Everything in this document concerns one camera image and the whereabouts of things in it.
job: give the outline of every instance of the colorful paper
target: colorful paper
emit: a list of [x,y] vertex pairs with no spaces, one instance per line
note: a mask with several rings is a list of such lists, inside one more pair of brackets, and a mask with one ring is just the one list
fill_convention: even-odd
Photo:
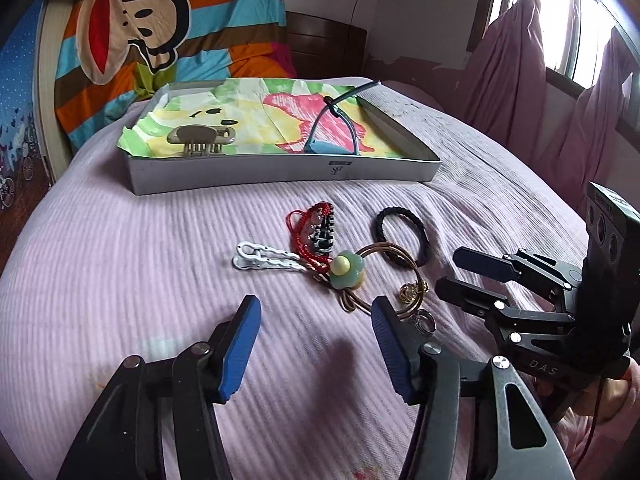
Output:
[[[206,124],[236,131],[234,143],[222,147],[226,154],[303,153],[324,97],[335,98],[351,88],[296,79],[230,78],[211,91],[172,98],[132,129],[125,128],[118,145],[134,156],[181,156],[184,145],[167,142],[168,133],[185,124]],[[339,107],[354,123],[361,155],[402,157],[356,98]],[[315,138],[353,151],[348,127],[330,112],[322,116]]]

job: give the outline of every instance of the red cord bracelet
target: red cord bracelet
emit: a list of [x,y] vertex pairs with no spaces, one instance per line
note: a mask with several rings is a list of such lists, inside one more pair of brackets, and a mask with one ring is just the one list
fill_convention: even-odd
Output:
[[[315,270],[324,274],[329,272],[329,263],[331,261],[330,256],[315,256],[307,248],[306,244],[301,240],[302,231],[311,220],[314,213],[319,212],[322,216],[326,216],[331,212],[331,205],[327,202],[319,202],[315,206],[311,206],[305,212],[300,210],[292,211],[287,215],[286,222],[287,228],[291,232],[293,247],[303,260]],[[299,214],[300,218],[295,224],[292,222],[292,216]]]

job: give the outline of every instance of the bed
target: bed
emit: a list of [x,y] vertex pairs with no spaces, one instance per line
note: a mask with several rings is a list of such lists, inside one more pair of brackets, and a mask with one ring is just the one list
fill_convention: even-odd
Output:
[[[234,478],[397,477],[417,410],[394,393],[369,317],[345,313],[302,274],[230,264],[240,240],[287,248],[284,218],[294,209],[333,203],[337,250],[356,250],[372,241],[370,222],[381,209],[408,208],[428,230],[433,257],[423,271],[432,286],[452,274],[523,308],[545,307],[517,285],[456,269],[452,253],[461,245],[492,254],[525,247],[580,264],[583,220],[471,127],[389,88],[364,97],[436,151],[443,165],[432,182],[292,182],[138,197],[115,144],[142,104],[85,143],[31,216],[0,278],[0,431],[33,480],[56,477],[124,357],[176,355],[207,338],[245,294],[261,300],[262,328],[241,389],[216,410]],[[388,227],[391,240],[417,251],[411,229]],[[364,294],[393,296],[407,277],[374,257]],[[480,361],[494,354],[479,319],[433,292],[426,304],[442,343]],[[464,404],[454,478],[464,476],[469,414]],[[175,480],[170,433],[165,441]]]

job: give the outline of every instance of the black hair tie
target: black hair tie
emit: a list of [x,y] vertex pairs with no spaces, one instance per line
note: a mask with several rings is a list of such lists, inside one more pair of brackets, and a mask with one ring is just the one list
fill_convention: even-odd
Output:
[[[409,221],[411,221],[412,224],[415,225],[415,227],[417,228],[418,238],[420,238],[420,252],[418,253],[418,257],[415,259],[415,263],[418,265],[418,267],[425,265],[427,263],[427,260],[429,259],[430,248],[429,239],[427,238],[427,231],[420,219],[404,207],[387,207],[380,213],[378,213],[378,216],[376,216],[376,219],[373,221],[374,240],[376,242],[386,242],[382,224],[385,221],[385,218],[389,215],[404,216]],[[403,267],[405,269],[411,269],[411,266],[397,254],[391,252],[383,254],[389,259],[390,262],[396,264],[397,266]]]

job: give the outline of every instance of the wooden furniture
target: wooden furniture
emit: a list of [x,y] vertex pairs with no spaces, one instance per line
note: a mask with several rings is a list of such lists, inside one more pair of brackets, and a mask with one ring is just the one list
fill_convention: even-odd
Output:
[[298,77],[359,76],[367,31],[347,23],[287,12],[287,42]]

